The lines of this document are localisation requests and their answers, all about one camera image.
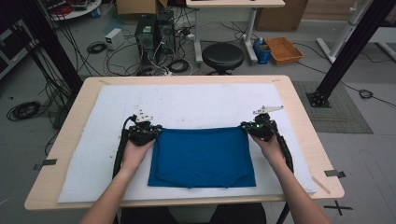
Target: cloth fold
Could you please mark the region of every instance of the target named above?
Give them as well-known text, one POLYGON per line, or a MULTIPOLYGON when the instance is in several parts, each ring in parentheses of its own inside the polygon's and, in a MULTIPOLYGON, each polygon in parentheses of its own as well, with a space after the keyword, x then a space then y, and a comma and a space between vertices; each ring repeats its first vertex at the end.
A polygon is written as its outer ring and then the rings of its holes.
POLYGON ((154 144, 148 185, 174 188, 256 187, 248 135, 240 127, 163 129, 154 144))

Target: black tape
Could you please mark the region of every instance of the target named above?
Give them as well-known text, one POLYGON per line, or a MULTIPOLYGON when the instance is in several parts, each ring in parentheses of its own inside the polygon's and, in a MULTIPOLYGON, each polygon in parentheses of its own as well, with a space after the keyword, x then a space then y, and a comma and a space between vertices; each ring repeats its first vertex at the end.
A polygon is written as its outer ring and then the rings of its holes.
POLYGON ((41 165, 39 164, 35 164, 35 166, 33 167, 33 170, 36 171, 41 171, 41 168, 45 165, 55 165, 56 164, 57 159, 52 159, 52 160, 44 160, 43 162, 41 162, 41 165))
POLYGON ((55 165, 56 164, 57 159, 52 159, 52 160, 44 160, 43 163, 41 163, 41 166, 45 166, 45 165, 55 165))
POLYGON ((351 207, 340 206, 340 204, 338 204, 337 200, 335 200, 335 206, 333 206, 333 205, 324 205, 323 207, 324 208, 337 209, 338 210, 338 214, 340 214, 340 216, 343 215, 343 212, 341 211, 342 209, 344 209, 344 210, 353 210, 353 208, 351 208, 351 207))
POLYGON ((344 173, 344 171, 338 172, 337 170, 330 170, 330 171, 324 171, 324 173, 326 174, 326 176, 337 176, 339 179, 346 177, 346 174, 344 173))

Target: stool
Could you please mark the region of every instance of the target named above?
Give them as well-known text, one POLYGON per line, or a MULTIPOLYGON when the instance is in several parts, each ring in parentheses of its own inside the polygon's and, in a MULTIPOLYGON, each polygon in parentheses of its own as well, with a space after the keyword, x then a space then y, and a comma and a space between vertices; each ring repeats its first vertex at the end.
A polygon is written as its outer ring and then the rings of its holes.
POLYGON ((245 57, 244 52, 231 44, 218 43, 213 44, 202 51, 202 59, 209 67, 216 71, 210 72, 208 75, 218 73, 219 75, 230 75, 227 70, 234 70, 239 67, 245 57))

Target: white table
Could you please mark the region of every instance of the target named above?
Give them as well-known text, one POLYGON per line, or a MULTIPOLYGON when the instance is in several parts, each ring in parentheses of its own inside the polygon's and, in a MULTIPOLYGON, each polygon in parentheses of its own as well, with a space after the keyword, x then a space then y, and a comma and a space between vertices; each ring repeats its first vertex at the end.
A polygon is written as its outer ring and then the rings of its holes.
POLYGON ((92 11, 94 11, 96 8, 98 8, 100 6, 100 4, 102 3, 102 0, 95 0, 94 2, 88 1, 88 5, 87 5, 87 9, 86 10, 73 10, 72 12, 70 12, 70 14, 67 14, 65 16, 52 16, 52 19, 55 21, 63 21, 63 20, 70 20, 76 17, 80 17, 83 16, 85 14, 88 14, 92 11))
POLYGON ((251 32, 253 30, 254 20, 256 19, 257 7, 283 7, 283 0, 218 0, 218 1, 186 1, 188 7, 197 8, 195 11, 195 60, 201 63, 202 51, 199 29, 199 21, 207 19, 208 21, 247 21, 247 33, 243 35, 243 42, 247 49, 250 63, 257 62, 256 54, 250 42, 251 32))
MULTIPOLYGON (((358 19, 363 12, 370 6, 373 0, 365 0, 355 8, 355 13, 347 22, 343 32, 338 36, 330 49, 322 38, 317 38, 317 42, 326 54, 331 63, 335 62, 336 56, 341 50, 341 47, 348 41, 349 37, 355 31, 356 26, 359 24, 358 19)), ((396 29, 394 27, 379 27, 369 42, 377 43, 394 61, 396 61, 396 52, 387 43, 396 43, 396 29)))
MULTIPOLYGON (((98 93, 106 85, 184 85, 210 83, 273 83, 286 108, 290 124, 295 132, 304 155, 306 164, 314 180, 317 192, 312 194, 313 199, 335 199, 344 196, 344 189, 336 176, 326 176, 324 171, 332 170, 332 164, 320 143, 315 129, 304 107, 286 76, 199 76, 199 77, 90 77, 85 80, 69 115, 64 122, 50 153, 48 160, 56 160, 54 165, 46 165, 29 193, 25 202, 28 210, 50 210, 68 208, 88 208, 92 203, 58 203, 66 172, 71 158, 78 146, 81 134, 98 93)), ((262 195, 245 197, 221 198, 185 198, 174 200, 145 200, 128 201, 122 206, 160 206, 182 204, 210 204, 210 203, 252 203, 283 201, 283 195, 262 195)))

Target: orange basket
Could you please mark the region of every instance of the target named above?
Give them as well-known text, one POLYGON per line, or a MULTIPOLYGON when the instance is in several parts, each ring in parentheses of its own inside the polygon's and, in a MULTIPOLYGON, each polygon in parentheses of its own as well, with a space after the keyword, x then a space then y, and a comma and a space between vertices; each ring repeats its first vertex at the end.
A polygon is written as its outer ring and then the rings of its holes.
POLYGON ((286 37, 269 38, 264 41, 270 47, 271 59, 276 65, 295 63, 304 56, 286 37))

